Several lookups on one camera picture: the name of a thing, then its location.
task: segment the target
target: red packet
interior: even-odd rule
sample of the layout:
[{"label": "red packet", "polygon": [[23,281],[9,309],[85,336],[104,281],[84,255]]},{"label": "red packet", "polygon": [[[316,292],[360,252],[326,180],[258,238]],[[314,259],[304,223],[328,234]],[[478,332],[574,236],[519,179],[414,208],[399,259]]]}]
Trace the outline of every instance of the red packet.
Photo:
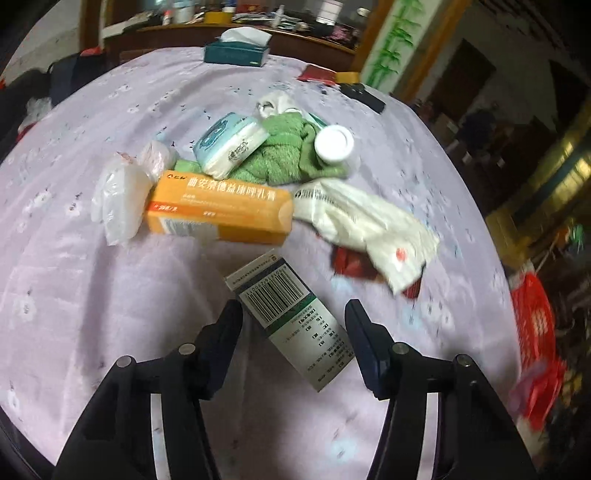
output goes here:
[{"label": "red packet", "polygon": [[339,275],[383,282],[384,278],[372,265],[367,254],[345,247],[336,247],[333,268]]},{"label": "red packet", "polygon": [[308,65],[297,79],[302,82],[320,82],[327,87],[333,87],[336,85],[336,72],[322,69],[316,65]]},{"label": "red packet", "polygon": [[425,265],[423,265],[423,269],[421,270],[421,276],[418,278],[418,280],[413,283],[412,285],[410,285],[409,288],[407,288],[406,290],[402,291],[402,295],[404,295],[406,298],[411,299],[411,300],[415,300],[416,298],[418,298],[418,294],[421,291],[421,281],[423,280],[423,273],[425,272]]}]

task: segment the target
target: tissue box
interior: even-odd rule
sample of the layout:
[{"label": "tissue box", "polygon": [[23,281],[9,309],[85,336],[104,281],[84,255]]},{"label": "tissue box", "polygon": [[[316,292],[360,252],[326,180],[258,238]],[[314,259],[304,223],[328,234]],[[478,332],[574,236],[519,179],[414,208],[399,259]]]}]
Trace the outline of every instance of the tissue box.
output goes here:
[{"label": "tissue box", "polygon": [[241,41],[215,41],[205,46],[206,63],[226,63],[245,67],[262,67],[269,56],[269,47]]}]

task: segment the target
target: plastic bag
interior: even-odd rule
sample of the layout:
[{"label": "plastic bag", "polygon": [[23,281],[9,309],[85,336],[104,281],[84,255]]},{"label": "plastic bag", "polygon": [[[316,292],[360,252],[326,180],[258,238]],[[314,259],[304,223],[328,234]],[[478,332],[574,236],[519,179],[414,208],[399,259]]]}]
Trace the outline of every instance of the plastic bag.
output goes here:
[{"label": "plastic bag", "polygon": [[51,99],[49,97],[29,99],[27,102],[27,116],[18,127],[18,132],[22,133],[27,126],[36,124],[39,120],[51,112],[51,109]]},{"label": "plastic bag", "polygon": [[126,154],[114,154],[100,174],[92,197],[90,218],[103,222],[108,245],[135,236],[142,223],[152,180]]},{"label": "plastic bag", "polygon": [[159,181],[165,170],[172,170],[177,161],[177,152],[158,140],[152,140],[141,151],[138,165],[150,175],[153,183]]},{"label": "plastic bag", "polygon": [[294,218],[312,223],[333,244],[366,251],[394,293],[420,278],[439,244],[412,215],[338,179],[315,180],[296,190]]}]

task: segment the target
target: red plastic basket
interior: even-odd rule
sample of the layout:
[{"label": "red plastic basket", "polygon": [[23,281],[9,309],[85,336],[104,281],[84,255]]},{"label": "red plastic basket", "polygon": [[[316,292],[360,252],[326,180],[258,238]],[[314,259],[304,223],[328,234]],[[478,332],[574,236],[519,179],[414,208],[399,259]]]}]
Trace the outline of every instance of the red plastic basket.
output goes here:
[{"label": "red plastic basket", "polygon": [[511,292],[511,299],[517,321],[522,369],[527,369],[541,358],[554,361],[554,313],[538,277],[526,273],[523,283]]}]

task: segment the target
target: white tissue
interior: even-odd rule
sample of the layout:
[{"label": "white tissue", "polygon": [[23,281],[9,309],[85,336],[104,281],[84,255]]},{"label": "white tissue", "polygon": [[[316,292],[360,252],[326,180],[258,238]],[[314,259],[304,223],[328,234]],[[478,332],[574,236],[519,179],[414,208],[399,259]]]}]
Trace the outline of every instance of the white tissue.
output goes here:
[{"label": "white tissue", "polygon": [[246,160],[267,138],[269,138],[269,132],[258,122],[247,124],[230,137],[205,165],[202,165],[203,173],[216,180],[227,178],[230,172]]},{"label": "white tissue", "polygon": [[333,244],[367,252],[394,293],[421,276],[439,244],[412,215],[337,179],[311,181],[296,190],[294,218],[312,223]]},{"label": "white tissue", "polygon": [[220,35],[220,41],[241,41],[259,47],[266,47],[270,38],[270,33],[252,27],[228,28]]}]

